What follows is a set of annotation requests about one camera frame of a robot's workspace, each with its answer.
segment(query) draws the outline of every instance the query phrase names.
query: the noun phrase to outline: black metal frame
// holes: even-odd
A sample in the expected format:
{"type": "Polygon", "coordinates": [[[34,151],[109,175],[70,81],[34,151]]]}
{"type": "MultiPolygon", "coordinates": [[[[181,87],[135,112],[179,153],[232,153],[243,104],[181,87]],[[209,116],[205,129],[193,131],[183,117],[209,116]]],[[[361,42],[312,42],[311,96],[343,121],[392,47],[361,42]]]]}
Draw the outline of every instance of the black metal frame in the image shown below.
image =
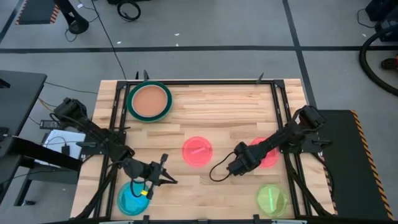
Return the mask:
{"type": "MultiPolygon", "coordinates": [[[[285,85],[283,80],[156,80],[157,82],[161,82],[164,85],[253,85],[253,84],[258,84],[258,85],[270,85],[271,86],[271,92],[272,92],[272,98],[274,101],[274,106],[275,106],[275,113],[277,116],[277,122],[278,122],[278,127],[279,129],[283,128],[283,122],[282,122],[282,115],[280,113],[280,106],[279,106],[279,101],[278,101],[278,96],[277,96],[277,87],[280,88],[281,93],[282,93],[282,99],[283,99],[283,104],[284,104],[284,109],[286,112],[287,120],[290,121],[291,115],[289,111],[289,103],[287,101],[287,94],[285,90],[285,85]]],[[[109,123],[109,128],[110,130],[115,130],[118,129],[118,132],[120,135],[125,135],[126,132],[124,131],[124,125],[126,122],[126,112],[127,112],[127,107],[126,107],[126,100],[127,96],[130,92],[130,89],[132,86],[137,85],[142,83],[142,80],[134,80],[134,81],[118,81],[116,84],[116,92],[114,96],[114,101],[113,101],[113,108],[112,108],[112,114],[111,114],[111,121],[109,123]],[[119,99],[121,95],[121,90],[125,89],[124,92],[124,101],[123,101],[123,107],[122,107],[122,112],[121,112],[121,119],[120,119],[120,124],[119,127],[115,127],[115,122],[116,122],[116,115],[118,112],[118,104],[119,104],[119,99]]],[[[101,169],[101,176],[99,180],[99,185],[101,185],[104,181],[104,177],[106,176],[107,170],[106,167],[108,166],[108,161],[109,157],[107,155],[104,156],[103,160],[103,165],[101,169]]],[[[296,167],[298,170],[299,176],[304,180],[303,176],[303,169],[301,165],[301,160],[299,155],[295,155],[295,161],[296,161],[296,167]]],[[[105,218],[109,219],[111,218],[111,212],[112,212],[112,204],[113,204],[113,198],[114,198],[114,190],[116,186],[116,177],[112,179],[111,184],[109,186],[109,192],[108,192],[108,201],[106,204],[106,216],[105,218]]],[[[290,196],[292,199],[292,205],[294,209],[294,215],[295,217],[300,216],[300,210],[299,210],[299,203],[297,200],[297,193],[296,193],[296,188],[295,188],[295,182],[291,176],[287,176],[288,181],[289,181],[289,189],[290,189],[290,196]]],[[[312,215],[311,214],[311,208],[309,205],[308,200],[306,197],[303,195],[304,203],[305,203],[305,210],[307,215],[312,215]]],[[[101,210],[101,203],[102,199],[98,202],[95,212],[94,212],[94,218],[98,218],[100,216],[100,210],[101,210]]],[[[134,223],[147,223],[148,221],[146,220],[145,222],[145,217],[144,221],[142,220],[135,220],[134,223]]],[[[258,215],[254,214],[254,221],[255,223],[268,223],[270,220],[260,220],[258,218],[258,215]]],[[[157,223],[197,223],[198,220],[156,220],[157,223]]],[[[253,220],[205,220],[206,223],[212,222],[212,223],[253,223],[253,220]]]]}

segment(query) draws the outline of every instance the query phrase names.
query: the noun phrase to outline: concrete floor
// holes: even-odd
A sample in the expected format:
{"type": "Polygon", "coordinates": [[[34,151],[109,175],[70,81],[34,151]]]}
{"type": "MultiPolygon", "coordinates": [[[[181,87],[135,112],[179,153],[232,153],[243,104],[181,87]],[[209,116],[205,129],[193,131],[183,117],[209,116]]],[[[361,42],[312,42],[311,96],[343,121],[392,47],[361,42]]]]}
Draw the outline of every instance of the concrete floor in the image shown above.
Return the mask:
{"type": "MultiPolygon", "coordinates": [[[[70,0],[76,7],[77,0],[70,0]]],[[[89,0],[81,0],[92,7],[89,0]]],[[[12,15],[19,0],[0,2],[0,30],[12,15]]],[[[301,46],[360,46],[374,33],[373,29],[356,22],[356,12],[369,0],[152,0],[140,2],[142,17],[133,23],[124,22],[116,7],[105,0],[95,1],[128,78],[137,70],[146,69],[151,78],[301,78],[308,95],[315,96],[320,109],[356,110],[362,122],[369,148],[377,165],[392,211],[398,218],[396,171],[398,129],[396,111],[398,98],[372,83],[361,70],[357,51],[295,52],[294,44],[301,46]],[[297,31],[298,42],[292,40],[292,23],[286,16],[286,3],[297,31]],[[178,51],[177,47],[210,46],[204,51],[178,51]],[[237,50],[220,50],[217,46],[240,46],[237,50]],[[279,46],[290,50],[247,50],[248,46],[279,46]],[[175,47],[163,51],[162,47],[175,47]]],[[[95,13],[86,9],[78,12],[88,20],[95,13]]],[[[48,75],[48,82],[79,90],[97,91],[101,80],[122,79],[121,69],[110,52],[71,53],[68,49],[108,49],[110,44],[99,20],[69,43],[63,33],[67,25],[62,15],[55,24],[14,25],[3,39],[0,54],[1,70],[38,72],[48,75]],[[24,49],[27,54],[12,54],[24,49]],[[58,53],[29,53],[35,49],[57,49],[58,53]]],[[[391,45],[376,41],[373,45],[391,45]]],[[[379,62],[395,57],[396,52],[373,51],[368,61],[374,71],[394,86],[398,76],[384,72],[379,62]]],[[[65,97],[77,98],[92,114],[95,95],[77,93],[45,85],[40,97],[57,105],[65,97]]],[[[36,104],[30,117],[36,121],[48,119],[48,111],[36,104]]],[[[40,141],[44,134],[28,120],[21,136],[40,141]]],[[[27,172],[19,169],[18,174],[27,172]]],[[[66,220],[69,217],[75,193],[74,185],[34,182],[28,199],[36,200],[33,207],[13,207],[23,179],[15,179],[0,206],[0,223],[42,223],[66,220]]]]}

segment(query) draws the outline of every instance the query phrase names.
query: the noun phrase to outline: table frame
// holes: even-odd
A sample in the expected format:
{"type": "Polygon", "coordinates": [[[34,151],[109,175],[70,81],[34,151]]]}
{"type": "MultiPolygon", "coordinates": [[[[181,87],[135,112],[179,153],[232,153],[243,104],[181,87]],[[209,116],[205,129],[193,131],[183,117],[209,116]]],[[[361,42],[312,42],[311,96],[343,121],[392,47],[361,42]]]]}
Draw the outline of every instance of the table frame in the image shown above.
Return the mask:
{"type": "MultiPolygon", "coordinates": [[[[253,79],[253,80],[155,80],[155,81],[161,82],[164,85],[253,85],[253,84],[270,85],[271,92],[272,92],[272,99],[273,99],[274,107],[275,107],[275,114],[277,116],[278,128],[282,129],[284,125],[282,122],[282,115],[280,112],[279,100],[278,100],[278,96],[277,96],[277,88],[279,88],[280,92],[282,93],[282,101],[283,101],[283,106],[284,106],[287,121],[289,122],[291,120],[290,107],[289,107],[289,102],[287,99],[285,83],[283,80],[261,80],[261,79],[255,80],[255,79],[253,79]]],[[[142,82],[143,82],[143,80],[138,80],[138,77],[136,77],[136,80],[134,80],[134,81],[118,81],[116,84],[116,92],[115,92],[114,101],[113,101],[109,129],[111,131],[117,132],[122,137],[126,135],[126,132],[124,131],[125,130],[124,125],[126,122],[126,113],[127,113],[127,105],[126,105],[127,96],[130,93],[130,89],[132,86],[140,84],[142,82]],[[115,122],[116,122],[116,115],[118,112],[118,104],[119,104],[119,99],[121,96],[122,89],[125,89],[124,101],[123,101],[123,107],[122,107],[119,127],[117,128],[117,127],[115,127],[115,122]]],[[[300,156],[298,154],[294,154],[294,157],[295,157],[295,164],[296,164],[298,176],[301,178],[301,180],[305,184],[305,178],[304,178],[303,167],[302,167],[300,156]]],[[[291,162],[290,157],[284,155],[284,161],[285,161],[285,166],[287,168],[287,163],[291,162]]],[[[109,162],[109,156],[105,155],[103,158],[103,164],[101,167],[101,175],[99,177],[99,186],[102,185],[105,180],[105,177],[107,174],[108,162],[109,162]]],[[[113,200],[114,200],[114,191],[115,191],[115,187],[116,187],[116,178],[117,178],[117,174],[112,178],[112,181],[110,183],[109,192],[108,192],[108,201],[106,202],[105,218],[107,218],[109,220],[110,220],[111,214],[112,214],[112,205],[113,205],[113,200]]],[[[299,209],[299,203],[298,203],[298,199],[297,199],[295,182],[291,176],[288,175],[287,178],[288,178],[288,183],[289,183],[290,196],[292,199],[294,215],[295,215],[295,217],[297,217],[297,216],[300,216],[300,209],[299,209]]],[[[302,195],[302,197],[303,197],[303,202],[304,202],[304,207],[305,207],[305,213],[307,215],[312,215],[311,206],[310,206],[310,203],[309,203],[307,197],[304,194],[302,195]]],[[[94,218],[100,217],[101,206],[102,206],[102,197],[94,209],[94,214],[93,214],[94,218]]],[[[255,215],[255,214],[254,214],[254,219],[260,220],[258,218],[258,215],[255,215]]],[[[143,221],[135,220],[134,223],[136,223],[136,222],[147,223],[148,220],[149,220],[149,216],[146,216],[146,217],[144,217],[143,221]]],[[[178,223],[181,221],[184,221],[184,222],[196,221],[197,222],[197,220],[160,220],[160,222],[173,222],[173,223],[178,223]]],[[[220,221],[220,222],[225,222],[225,221],[237,222],[237,221],[239,221],[240,223],[247,222],[247,221],[252,222],[252,220],[212,220],[212,222],[218,222],[218,221],[220,221]]]]}

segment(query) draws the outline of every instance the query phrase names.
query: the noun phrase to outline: wooden tabletop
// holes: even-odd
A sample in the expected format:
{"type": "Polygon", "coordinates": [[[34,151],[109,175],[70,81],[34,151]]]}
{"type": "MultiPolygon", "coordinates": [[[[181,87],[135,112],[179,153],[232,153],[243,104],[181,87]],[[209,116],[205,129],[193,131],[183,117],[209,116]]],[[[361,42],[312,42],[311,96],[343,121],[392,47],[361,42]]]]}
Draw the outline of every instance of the wooden tabletop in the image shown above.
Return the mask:
{"type": "MultiPolygon", "coordinates": [[[[94,110],[93,121],[102,128],[109,127],[116,80],[102,81],[94,110]]],[[[285,80],[290,110],[306,104],[299,79],[285,80]]],[[[288,205],[281,218],[293,218],[289,185],[283,155],[269,168],[258,167],[244,176],[230,177],[223,182],[209,179],[210,169],[233,151],[237,143],[246,144],[258,137],[268,137],[277,130],[277,120],[270,85],[170,85],[174,103],[170,113],[156,123],[142,123],[129,113],[126,117],[126,144],[136,152],[135,159],[150,163],[159,162],[163,153],[169,155],[165,168],[178,180],[177,185],[157,187],[147,210],[136,216],[123,215],[117,206],[119,189],[128,176],[120,170],[116,181],[112,220],[188,219],[251,219],[253,214],[267,217],[256,203],[256,194],[264,184],[277,184],[286,193],[288,205]],[[206,138],[213,148],[209,163],[192,167],[182,156],[184,142],[193,136],[206,138]]],[[[124,100],[122,92],[119,111],[124,100]]],[[[282,97],[278,91],[279,103],[282,97]]],[[[302,164],[307,187],[323,207],[334,213],[323,166],[311,155],[302,154],[302,164]]],[[[231,156],[213,172],[214,179],[227,173],[225,169],[231,156]]],[[[94,156],[83,164],[76,188],[71,217],[78,215],[98,188],[103,156],[94,156]]],[[[300,212],[304,214],[301,191],[297,187],[300,212]]],[[[108,192],[104,193],[101,215],[104,215],[108,192]]]]}

